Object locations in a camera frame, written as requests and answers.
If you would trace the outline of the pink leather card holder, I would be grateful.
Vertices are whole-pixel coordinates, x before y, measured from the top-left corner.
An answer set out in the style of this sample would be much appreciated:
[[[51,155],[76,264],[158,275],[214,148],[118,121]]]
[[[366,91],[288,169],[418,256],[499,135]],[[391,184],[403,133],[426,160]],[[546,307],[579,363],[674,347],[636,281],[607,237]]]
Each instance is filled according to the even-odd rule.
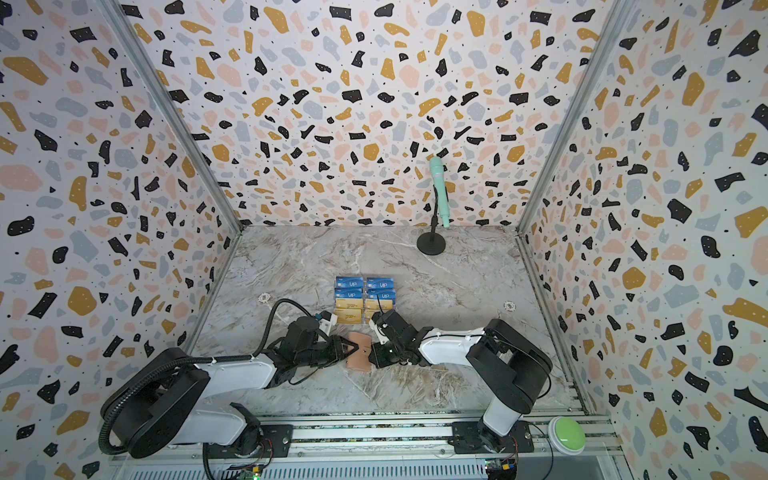
[[[371,373],[373,365],[369,356],[372,353],[372,338],[367,334],[351,332],[349,340],[355,343],[358,349],[347,358],[347,369],[353,372]]]

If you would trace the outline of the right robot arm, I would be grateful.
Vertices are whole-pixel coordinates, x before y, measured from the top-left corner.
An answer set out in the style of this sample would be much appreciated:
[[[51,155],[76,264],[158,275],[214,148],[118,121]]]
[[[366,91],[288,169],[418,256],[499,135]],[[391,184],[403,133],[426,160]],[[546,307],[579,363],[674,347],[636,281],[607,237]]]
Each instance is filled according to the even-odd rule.
[[[522,443],[514,437],[516,424],[551,385],[553,364],[521,333],[501,319],[475,330],[418,330],[394,310],[374,313],[372,329],[379,337],[369,354],[375,367],[466,366],[490,389],[493,397],[480,420],[452,424],[449,444],[457,453],[507,453]]]

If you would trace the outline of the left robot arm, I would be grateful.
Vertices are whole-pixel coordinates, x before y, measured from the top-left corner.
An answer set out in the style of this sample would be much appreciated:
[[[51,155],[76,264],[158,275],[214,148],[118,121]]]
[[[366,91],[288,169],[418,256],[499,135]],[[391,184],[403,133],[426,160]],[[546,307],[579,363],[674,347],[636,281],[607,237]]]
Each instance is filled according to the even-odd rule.
[[[258,417],[241,403],[214,408],[207,400],[239,390],[276,388],[292,382],[301,367],[328,368],[358,349],[357,343],[327,334],[317,318],[307,316],[254,354],[193,357],[178,347],[168,348],[105,401],[99,449],[140,459],[169,445],[201,444],[251,456],[267,445]]]

